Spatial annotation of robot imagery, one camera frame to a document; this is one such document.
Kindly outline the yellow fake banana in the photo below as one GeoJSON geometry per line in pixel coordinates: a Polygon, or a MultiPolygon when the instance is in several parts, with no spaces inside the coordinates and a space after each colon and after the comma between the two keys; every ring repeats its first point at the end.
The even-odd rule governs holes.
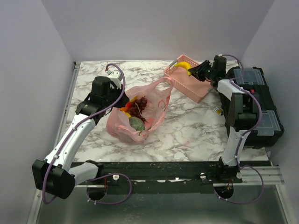
{"type": "Polygon", "coordinates": [[[179,62],[174,65],[174,67],[184,68],[187,72],[188,76],[191,76],[191,72],[189,71],[192,67],[188,62],[179,62]]]}

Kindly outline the pink plastic bag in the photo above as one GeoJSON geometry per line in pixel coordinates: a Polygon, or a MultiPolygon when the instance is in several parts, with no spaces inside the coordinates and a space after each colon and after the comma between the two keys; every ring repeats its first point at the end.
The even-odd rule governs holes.
{"type": "Polygon", "coordinates": [[[142,144],[164,121],[172,89],[172,81],[167,77],[130,88],[126,91],[130,102],[112,110],[107,132],[121,142],[142,144]]]}

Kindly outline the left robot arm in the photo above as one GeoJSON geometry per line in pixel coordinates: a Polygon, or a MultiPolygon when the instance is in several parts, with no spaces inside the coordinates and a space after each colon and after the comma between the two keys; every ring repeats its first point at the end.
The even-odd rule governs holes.
{"type": "Polygon", "coordinates": [[[104,177],[101,163],[87,160],[74,168],[71,164],[83,141],[106,111],[112,107],[124,107],[128,102],[120,75],[96,77],[91,92],[77,106],[73,121],[62,139],[44,160],[33,163],[36,188],[44,194],[66,199],[78,184],[88,180],[93,184],[101,183],[104,177]]]}

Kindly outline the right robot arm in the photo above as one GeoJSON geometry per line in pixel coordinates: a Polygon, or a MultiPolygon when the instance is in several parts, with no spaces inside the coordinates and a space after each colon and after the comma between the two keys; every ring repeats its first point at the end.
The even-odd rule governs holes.
{"type": "Polygon", "coordinates": [[[226,77],[226,55],[217,55],[214,61],[205,60],[200,65],[189,68],[188,75],[199,81],[209,80],[218,93],[230,100],[228,124],[230,132],[226,149],[221,157],[225,166],[239,165],[239,152],[251,131],[258,126],[262,119],[262,110],[258,99],[250,92],[240,87],[235,81],[244,77],[244,67],[239,59],[241,76],[229,79],[226,77]]]}

